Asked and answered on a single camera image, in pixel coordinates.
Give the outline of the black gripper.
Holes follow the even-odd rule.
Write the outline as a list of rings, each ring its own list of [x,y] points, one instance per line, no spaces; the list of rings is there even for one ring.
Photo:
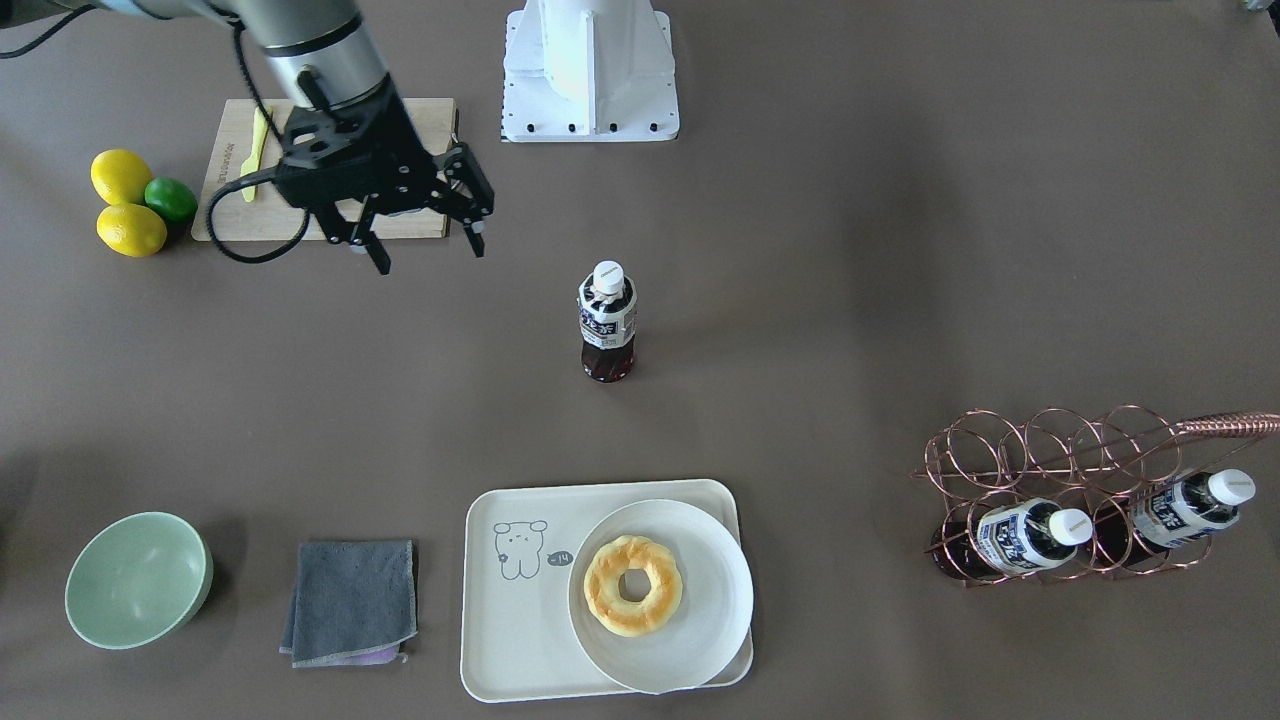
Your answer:
[[[483,227],[495,196],[467,143],[454,142],[435,158],[439,178],[390,77],[342,106],[325,95],[319,76],[297,81],[320,106],[291,113],[273,183],[292,208],[317,213],[329,243],[364,250],[388,275],[390,256],[372,231],[375,215],[430,208],[460,222],[475,256],[485,255]],[[335,202],[343,200],[364,200],[356,222],[342,215]]]

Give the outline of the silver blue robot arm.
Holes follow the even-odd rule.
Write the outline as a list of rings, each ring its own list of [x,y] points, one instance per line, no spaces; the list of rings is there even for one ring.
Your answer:
[[[430,209],[461,223],[477,256],[494,193],[466,143],[434,158],[421,143],[358,8],[352,1],[110,1],[154,19],[202,15],[248,31],[292,97],[282,159],[220,187],[207,204],[271,183],[332,243],[362,249],[381,274],[390,258],[379,215]]]

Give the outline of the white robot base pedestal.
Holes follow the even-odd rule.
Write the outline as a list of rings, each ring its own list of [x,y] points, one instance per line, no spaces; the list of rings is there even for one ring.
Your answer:
[[[500,138],[677,138],[669,17],[649,1],[527,1],[506,19]]]

